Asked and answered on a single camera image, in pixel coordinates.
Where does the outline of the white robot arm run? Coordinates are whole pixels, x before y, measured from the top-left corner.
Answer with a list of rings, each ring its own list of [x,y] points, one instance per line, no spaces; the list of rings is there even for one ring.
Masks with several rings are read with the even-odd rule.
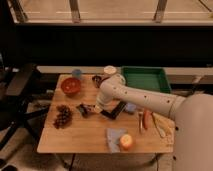
[[[189,97],[128,87],[121,74],[104,80],[96,105],[130,102],[175,121],[173,171],[213,171],[213,95]]]

